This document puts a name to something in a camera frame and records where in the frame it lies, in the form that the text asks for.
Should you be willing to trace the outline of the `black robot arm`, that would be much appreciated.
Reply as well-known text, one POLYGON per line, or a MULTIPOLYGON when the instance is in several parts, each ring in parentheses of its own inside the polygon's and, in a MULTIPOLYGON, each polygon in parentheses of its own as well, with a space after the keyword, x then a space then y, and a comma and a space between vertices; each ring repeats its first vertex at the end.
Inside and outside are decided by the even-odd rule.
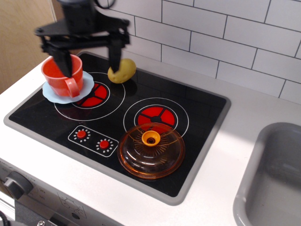
POLYGON ((72 76, 70 50, 107 47, 110 67, 119 70, 121 50, 130 43, 129 20, 105 16, 96 0, 61 0, 64 18, 35 30, 43 52, 53 57, 67 78, 72 76))

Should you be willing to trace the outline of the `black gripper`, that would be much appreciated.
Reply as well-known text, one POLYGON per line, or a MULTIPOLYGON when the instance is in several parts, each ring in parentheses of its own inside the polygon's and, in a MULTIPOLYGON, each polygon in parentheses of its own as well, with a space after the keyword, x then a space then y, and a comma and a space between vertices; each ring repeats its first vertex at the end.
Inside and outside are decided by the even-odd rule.
POLYGON ((44 52, 52 57, 67 78, 72 77, 72 60, 68 49, 108 47, 113 72, 119 70, 121 50, 130 43, 129 20, 105 16, 95 3, 61 3, 64 18, 36 28, 44 52))

